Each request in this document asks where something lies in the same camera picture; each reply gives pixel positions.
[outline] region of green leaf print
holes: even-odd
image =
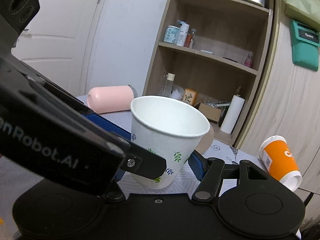
[[[161,178],[160,178],[160,177],[158,177],[158,178],[154,179],[154,181],[155,181],[156,183],[159,183],[159,182],[160,182],[160,180],[161,180]]]
[[[181,161],[182,154],[180,152],[174,152],[174,161],[179,162]]]
[[[151,150],[150,148],[148,148],[148,151],[156,155],[156,153],[153,150]]]

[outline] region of orange paper cup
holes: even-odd
[[[260,146],[259,157],[269,174],[288,189],[295,191],[300,186],[301,173],[282,136],[275,135],[265,140]]]

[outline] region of blue can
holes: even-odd
[[[171,25],[168,26],[164,35],[163,42],[176,44],[178,41],[179,33],[180,33],[180,28],[176,26],[171,26]]]

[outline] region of door frame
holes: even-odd
[[[90,62],[90,57],[91,57],[91,52],[92,52],[93,40],[94,40],[96,31],[97,31],[97,26],[98,26],[98,22],[100,19],[100,15],[102,12],[104,2],[105,2],[105,0],[100,0],[100,2],[98,3],[98,0],[97,0],[97,7],[94,12],[93,19],[92,19],[92,23],[91,23],[91,27],[90,27],[90,31],[89,31],[89,36],[88,36],[88,40],[87,40],[87,45],[85,47],[82,69],[81,69],[80,86],[79,86],[79,95],[80,96],[85,94],[85,90],[87,87],[88,69],[89,69],[89,62]]]

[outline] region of white wall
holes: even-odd
[[[105,0],[90,57],[86,92],[131,84],[141,96],[167,0]]]

